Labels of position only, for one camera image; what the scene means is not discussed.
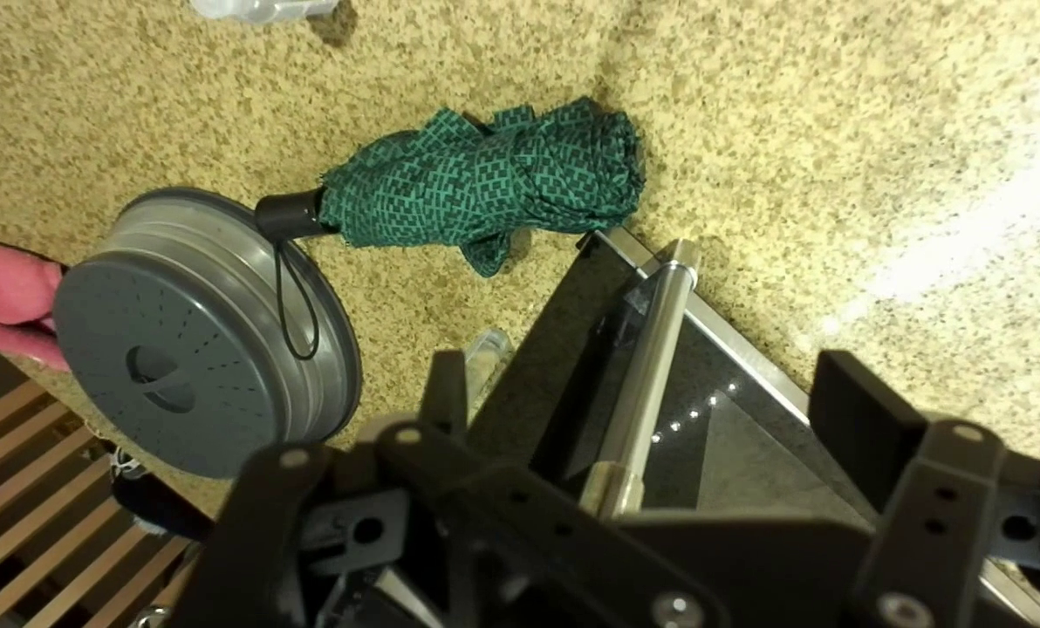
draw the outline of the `beige carpet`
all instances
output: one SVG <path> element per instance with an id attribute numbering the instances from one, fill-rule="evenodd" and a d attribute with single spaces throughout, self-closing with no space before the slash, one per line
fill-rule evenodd
<path id="1" fill-rule="evenodd" d="M 794 382 L 849 344 L 1040 453 L 1040 4 L 356 0 L 322 43 L 185 0 L 0 0 L 0 241 L 72 265 L 142 187 L 250 203 L 438 106 L 575 93 L 646 133 L 631 232 L 700 243 L 705 301 Z M 360 328 L 370 421 L 416 410 L 432 349 L 521 338 L 572 237 L 493 284 L 456 253 L 314 254 Z M 105 434 L 71 377 L 37 382 Z"/>

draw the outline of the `black metal frame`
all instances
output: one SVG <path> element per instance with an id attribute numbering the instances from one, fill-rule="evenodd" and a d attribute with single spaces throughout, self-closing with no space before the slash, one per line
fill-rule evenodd
<path id="1" fill-rule="evenodd" d="M 436 374 L 424 399 L 461 377 L 454 363 Z M 912 405 L 849 351 L 821 356 L 813 399 L 835 453 L 858 442 L 853 429 L 920 434 L 902 460 L 849 465 L 884 501 L 874 534 L 769 521 L 613 528 L 525 467 L 407 421 L 352 453 L 258 453 L 175 625 L 416 625 L 370 585 L 381 569 L 396 569 L 445 625 L 1017 625 L 979 598 L 978 575 L 1004 554 L 1040 585 L 1040 550 L 1026 550 L 1040 541 L 1040 465 L 973 421 L 902 421 Z"/>

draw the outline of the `white object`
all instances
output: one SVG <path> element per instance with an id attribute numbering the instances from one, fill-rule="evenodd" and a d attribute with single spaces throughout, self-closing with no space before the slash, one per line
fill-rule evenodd
<path id="1" fill-rule="evenodd" d="M 502 328 L 489 324 L 464 344 L 464 392 L 466 411 L 477 411 L 499 374 L 514 361 L 514 343 Z"/>
<path id="2" fill-rule="evenodd" d="M 190 6 L 208 22 L 271 25 L 336 13 L 339 0 L 190 0 Z"/>

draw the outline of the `metal rod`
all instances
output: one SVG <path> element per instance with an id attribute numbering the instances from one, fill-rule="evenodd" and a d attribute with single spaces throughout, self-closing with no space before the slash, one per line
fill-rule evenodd
<path id="1" fill-rule="evenodd" d="M 696 288 L 696 253 L 675 241 L 656 268 L 649 313 L 636 344 L 622 399 L 601 460 L 594 465 L 584 510 L 598 518 L 622 518 L 643 506 L 643 474 L 649 442 L 659 421 L 659 405 L 687 319 L 687 301 Z"/>

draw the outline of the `bolt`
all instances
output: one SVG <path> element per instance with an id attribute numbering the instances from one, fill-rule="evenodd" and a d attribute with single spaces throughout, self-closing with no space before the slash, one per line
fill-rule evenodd
<path id="1" fill-rule="evenodd" d="M 280 453 L 280 467 L 308 467 L 311 453 L 294 447 Z"/>
<path id="2" fill-rule="evenodd" d="M 902 593 L 884 593 L 874 599 L 874 610 L 888 628 L 931 628 L 935 625 L 931 610 L 920 599 L 902 598 Z"/>
<path id="3" fill-rule="evenodd" d="M 983 440 L 983 434 L 978 427 L 951 427 L 951 436 L 969 440 L 969 442 Z"/>
<path id="4" fill-rule="evenodd" d="M 653 620 L 659 628 L 700 628 L 700 606 L 694 598 L 684 593 L 664 593 L 653 605 Z"/>
<path id="5" fill-rule="evenodd" d="M 164 605 L 148 605 L 139 619 L 131 619 L 130 628 L 155 628 L 155 625 L 168 625 L 168 606 Z"/>
<path id="6" fill-rule="evenodd" d="M 417 440 L 421 440 L 417 427 L 406 427 L 394 434 L 394 442 L 417 442 Z"/>

